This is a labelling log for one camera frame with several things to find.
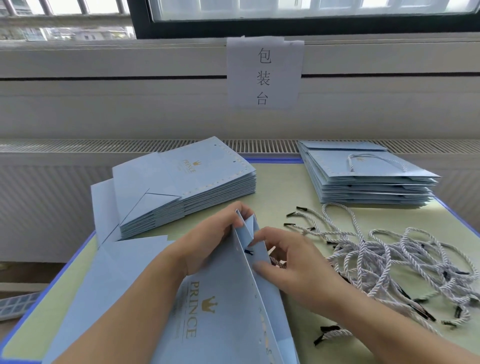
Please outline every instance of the hand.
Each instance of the hand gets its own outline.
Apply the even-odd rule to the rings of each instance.
[[[203,220],[168,247],[168,250],[179,259],[186,276],[198,272],[205,259],[228,235],[232,225],[234,228],[243,225],[236,210],[240,211],[244,219],[253,215],[248,206],[240,201],[234,202]]]
[[[255,233],[250,245],[265,241],[272,256],[287,261],[282,269],[267,262],[253,265],[255,271],[310,311],[333,320],[347,295],[356,291],[330,266],[313,242],[291,231],[266,227]]]

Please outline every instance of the metal railing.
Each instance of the metal railing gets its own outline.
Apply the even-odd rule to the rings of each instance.
[[[43,14],[19,15],[12,0],[3,1],[8,16],[0,16],[0,28],[7,27],[70,27],[70,26],[131,26],[130,14],[126,12],[123,0],[116,0],[117,13],[91,14],[86,0],[77,0],[81,14],[57,15],[54,14],[48,0],[38,0]]]

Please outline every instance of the forearm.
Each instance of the forearm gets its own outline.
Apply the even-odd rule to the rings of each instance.
[[[149,363],[184,277],[175,255],[164,250],[54,363]]]
[[[410,318],[352,288],[336,312],[350,330],[382,363],[478,364],[480,357],[435,335]]]

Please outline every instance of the gold crown logo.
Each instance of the gold crown logo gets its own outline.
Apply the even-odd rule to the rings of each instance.
[[[218,305],[217,302],[212,302],[215,299],[215,296],[207,298],[206,300],[202,301],[202,311],[211,312],[212,314],[215,313],[215,310],[212,309],[213,306]]]

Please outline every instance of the radiator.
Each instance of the radiator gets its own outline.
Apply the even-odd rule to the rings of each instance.
[[[436,195],[480,230],[480,140],[370,140],[443,176]],[[90,185],[111,168],[195,140],[0,140],[0,256],[67,262],[94,229]],[[244,156],[298,155],[295,140],[225,140]]]

